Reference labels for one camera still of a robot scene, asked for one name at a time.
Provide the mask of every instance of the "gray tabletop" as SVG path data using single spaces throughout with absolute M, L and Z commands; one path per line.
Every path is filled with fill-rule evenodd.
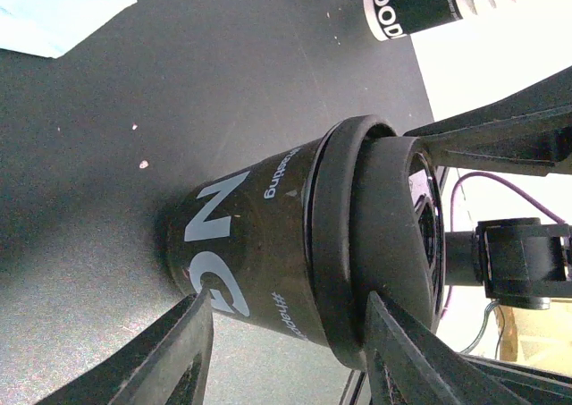
M 375 42 L 360 2 L 139 0 L 61 59 L 0 52 L 1 403 L 38 400 L 181 298 L 157 244 L 171 199 L 352 115 L 432 121 L 410 40 Z M 207 403 L 340 397 L 327 349 L 215 322 Z

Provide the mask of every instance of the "table surface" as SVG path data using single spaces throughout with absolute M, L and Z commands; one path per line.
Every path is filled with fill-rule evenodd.
M 58 60 L 0 52 L 3 404 L 38 400 L 180 299 L 157 245 L 170 200 L 353 115 L 433 120 L 410 40 L 375 42 L 360 2 L 139 0 Z M 327 349 L 215 322 L 206 402 L 340 397 Z

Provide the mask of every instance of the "wire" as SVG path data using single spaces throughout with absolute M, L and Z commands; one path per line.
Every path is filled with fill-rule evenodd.
M 500 177 L 496 174 L 487 173 L 484 171 L 475 171 L 473 173 L 467 173 L 467 174 L 463 175 L 462 177 L 459 177 L 459 179 L 457 180 L 457 182 L 453 186 L 453 191 L 451 192 L 451 195 L 450 195 L 450 230 L 451 230 L 451 232 L 454 231 L 453 222 L 455 219 L 455 197 L 457 196 L 457 193 L 458 193 L 458 190 L 460 189 L 461 184 L 465 180 L 468 180 L 472 177 L 484 177 L 486 179 L 494 180 L 500 184 L 503 184 L 504 186 L 506 186 L 510 190 L 516 192 L 520 197 L 524 198 L 527 202 L 532 204 L 536 209 L 538 209 L 543 214 L 547 215 L 550 219 L 552 219 L 557 224 L 565 224 L 566 223 L 566 220 L 564 220 L 562 217 L 560 217 L 560 216 L 556 215 L 555 213 L 553 213 L 552 211 L 550 211 L 550 209 L 548 207 L 541 204 L 537 199 L 534 199 L 528 193 L 524 192 L 517 185 L 511 183 L 510 181 L 503 179 L 502 177 Z M 453 296 L 453 286 L 450 286 L 449 291 L 447 292 L 447 298 L 445 299 L 445 305 L 443 306 L 443 311 L 441 312 L 441 319 L 443 319 L 445 317 L 445 314 L 447 314 L 447 310 L 449 309 L 449 304 L 450 304 L 452 296 Z
M 473 340 L 473 342 L 471 342 L 471 344 L 468 347 L 466 347 L 464 350 L 461 351 L 462 354 L 470 353 L 476 348 L 477 345 L 479 345 L 479 342 L 483 339 L 484 331 L 486 331 L 486 326 L 489 324 L 489 316 L 491 315 L 492 311 L 499 305 L 500 305 L 499 302 L 494 300 L 493 302 L 491 302 L 489 305 L 486 306 L 486 308 L 484 309 L 484 320 L 483 320 L 483 325 L 481 326 L 481 330 L 479 331 L 478 335 Z
M 500 333 L 499 333 L 499 340 L 497 341 L 497 348 L 494 349 L 494 358 L 495 359 L 499 358 L 499 349 L 501 348 L 502 335 L 504 334 L 504 328 L 507 325 L 507 319 L 504 318 L 504 311 L 502 310 L 501 306 L 499 306 L 499 311 L 500 311 L 500 315 L 502 316 L 502 328 L 501 328 Z

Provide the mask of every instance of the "light blue cloth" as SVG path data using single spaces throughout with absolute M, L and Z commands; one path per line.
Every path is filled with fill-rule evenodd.
M 0 0 L 0 48 L 57 58 L 137 0 Z

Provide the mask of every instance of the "cable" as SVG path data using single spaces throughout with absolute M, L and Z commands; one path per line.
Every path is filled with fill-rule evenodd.
M 528 193 L 524 192 L 517 185 L 511 183 L 510 181 L 503 179 L 502 177 L 499 177 L 496 174 L 487 173 L 484 171 L 475 171 L 473 173 L 467 173 L 467 174 L 463 175 L 462 177 L 459 177 L 459 179 L 457 180 L 457 182 L 453 186 L 453 191 L 451 192 L 451 195 L 450 195 L 450 230 L 451 230 L 451 232 L 454 231 L 453 221 L 455 218 L 455 197 L 457 196 L 457 192 L 460 189 L 461 184 L 465 180 L 470 179 L 472 177 L 484 177 L 486 179 L 495 180 L 496 182 L 503 184 L 504 186 L 506 186 L 510 190 L 516 192 L 520 197 L 524 198 L 527 202 L 532 204 L 536 209 L 538 209 L 543 214 L 547 215 L 550 219 L 552 219 L 557 224 L 565 224 L 566 223 L 566 220 L 564 220 L 562 217 L 560 217 L 560 216 L 556 215 L 555 213 L 553 213 L 552 211 L 550 211 L 550 209 L 548 207 L 541 204 L 537 199 L 534 199 Z M 453 295 L 453 286 L 450 286 L 449 291 L 447 292 L 447 298 L 445 299 L 445 305 L 443 306 L 443 311 L 441 312 L 441 319 L 443 319 L 445 317 L 445 314 L 447 314 L 447 310 L 449 309 L 449 304 L 450 304 L 452 295 Z
M 497 348 L 494 349 L 494 358 L 495 359 L 499 358 L 499 349 L 501 348 L 502 335 L 504 334 L 504 328 L 507 325 L 507 320 L 506 320 L 506 318 L 504 318 L 504 311 L 502 311 L 501 306 L 499 306 L 499 311 L 500 311 L 500 315 L 502 316 L 502 328 L 501 328 L 500 333 L 499 333 L 499 340 L 497 341 Z
M 499 305 L 500 305 L 499 302 L 495 300 L 486 306 L 486 308 L 484 309 L 484 320 L 483 320 L 483 325 L 481 326 L 481 330 L 479 331 L 478 335 L 473 340 L 473 342 L 471 342 L 471 344 L 468 347 L 466 347 L 464 350 L 461 351 L 461 354 L 468 354 L 471 351 L 473 351 L 477 345 L 479 345 L 479 342 L 483 339 L 486 326 L 489 324 L 489 316 L 491 315 L 492 311 Z

